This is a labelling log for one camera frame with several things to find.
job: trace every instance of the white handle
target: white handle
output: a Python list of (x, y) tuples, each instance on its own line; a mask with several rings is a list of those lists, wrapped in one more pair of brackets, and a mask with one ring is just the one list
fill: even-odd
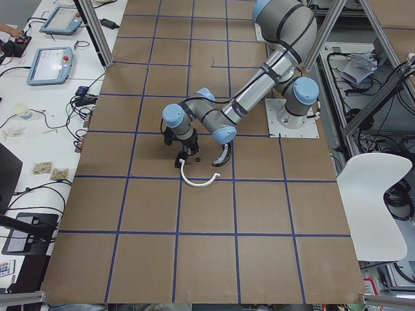
[(183, 167), (184, 167), (184, 163), (185, 163), (185, 160), (183, 160), (183, 159), (180, 159), (179, 160), (179, 162), (182, 164), (181, 165), (181, 167), (180, 167), (180, 172), (182, 173), (182, 178), (183, 178), (183, 180), (189, 185), (189, 186), (192, 186), (192, 187), (196, 187), (196, 188), (201, 188), (201, 187), (206, 187), (206, 186), (208, 186), (208, 185), (210, 185), (211, 183), (213, 183), (213, 181), (216, 179), (216, 177), (220, 177), (220, 174), (219, 173), (214, 173), (214, 175), (212, 176), (212, 178), (211, 179), (209, 179), (207, 182), (205, 182), (205, 183), (192, 183), (190, 180), (188, 180), (187, 178), (186, 178), (186, 176), (184, 175), (184, 171), (183, 171)]

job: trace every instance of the white chair seat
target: white chair seat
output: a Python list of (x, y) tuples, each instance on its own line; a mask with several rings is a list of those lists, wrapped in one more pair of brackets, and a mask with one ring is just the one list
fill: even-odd
[(397, 261), (407, 255), (407, 244), (383, 201), (383, 194), (412, 167), (393, 154), (352, 157), (337, 183), (358, 260)]

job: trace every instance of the white mounting plate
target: white mounting plate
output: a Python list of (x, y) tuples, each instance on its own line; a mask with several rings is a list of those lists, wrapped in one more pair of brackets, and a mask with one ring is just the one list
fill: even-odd
[[(320, 138), (314, 118), (307, 119), (305, 124), (296, 130), (282, 126), (277, 120), (277, 112), (284, 104), (285, 99), (265, 99), (270, 137), (278, 138), (281, 135), (286, 138)], [(310, 108), (307, 115), (313, 114), (313, 110)]]
[(254, 25), (255, 35), (257, 36), (257, 42), (266, 42), (264, 37), (262, 37), (261, 27), (257, 23), (254, 23)]

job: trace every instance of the white desk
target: white desk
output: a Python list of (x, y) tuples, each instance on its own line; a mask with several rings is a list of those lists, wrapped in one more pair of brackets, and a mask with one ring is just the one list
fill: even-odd
[[(98, 18), (107, 18), (118, 25), (121, 24), (123, 12), (125, 10), (127, 0), (118, 0), (116, 3), (103, 6), (97, 9)], [(53, 0), (43, 0), (38, 9), (34, 13), (34, 17), (47, 17), (53, 11), (55, 5)], [(16, 66), (30, 66), (34, 58), (37, 48), (40, 47), (62, 47), (68, 46), (73, 49), (77, 40), (85, 40), (91, 43), (89, 34), (85, 28), (79, 28), (72, 36), (54, 36), (54, 41), (50, 35), (39, 32), (42, 24), (33, 23), (32, 30), (28, 35), (32, 36), (32, 41), (27, 47), (26, 54), (22, 58), (14, 58), (7, 65), (2, 65), (0, 72), (16, 67)], [(103, 28), (110, 49), (113, 49), (115, 39), (118, 33), (117, 29), (111, 30)], [(36, 109), (45, 112), (49, 126), (64, 125), (67, 120), (65, 112), (66, 104), (70, 98), (75, 95), (78, 86), (88, 86), (104, 72), (102, 65), (98, 59), (95, 49), (91, 43), (88, 49), (77, 49), (74, 51), (74, 62), (71, 68), (71, 73), (66, 82), (57, 86), (28, 86), (26, 84), (29, 70), (12, 71), (0, 78), (1, 94), (3, 100), (0, 102), (0, 124), (4, 123), (6, 119), (13, 115), (13, 107), (18, 102), (24, 102), (31, 109)], [(94, 83), (89, 93), (98, 95), (101, 89), (104, 77)], [(74, 133), (81, 129), (84, 121), (78, 116), (71, 119), (69, 128)], [(3, 137), (3, 130), (9, 127), (24, 127), (23, 135), (21, 137)], [(46, 127), (42, 115), (34, 113), (34, 116), (29, 121), (24, 121), (19, 117), (11, 119), (4, 128), (0, 130), (0, 142), (2, 142), (10, 151), (12, 151), (23, 162), (23, 168), (20, 179), (17, 185), (17, 191), (23, 191), (26, 187), (35, 187), (49, 182), (50, 174), (42, 174), (34, 176), (32, 174), (32, 165), (35, 162), (52, 161), (54, 167), (69, 168), (69, 179), (72, 180), (75, 170), (78, 165), (80, 154), (75, 153), (73, 146), (73, 137), (66, 130), (60, 128), (56, 131), (49, 132), (50, 129)], [(65, 199), (69, 196), (70, 187), (63, 184), (53, 185)], [(34, 192), (24, 195), (19, 199), (13, 207), (54, 207), (62, 210), (62, 199), (49, 189), (39, 189)], [(48, 209), (32, 209), (9, 211), (7, 216), (16, 217), (20, 212), (30, 213), (53, 213)], [(9, 230), (0, 227), (0, 235), (7, 236)], [(3, 248), (5, 238), (0, 238), (0, 247)], [(50, 255), (53, 250), (53, 244), (49, 246), (47, 255)], [(21, 269), (24, 256), (11, 256), (0, 254), (0, 262), (16, 260), (15, 274)], [(10, 285), (12, 276), (0, 278), (0, 287), (7, 288)]]

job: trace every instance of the black monitor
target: black monitor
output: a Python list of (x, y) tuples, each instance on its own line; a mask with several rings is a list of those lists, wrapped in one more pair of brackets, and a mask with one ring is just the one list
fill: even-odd
[(49, 246), (58, 215), (19, 213), (15, 218), (5, 216), (19, 181), (23, 163), (0, 143), (0, 225), (11, 229), (2, 254), (43, 255)]

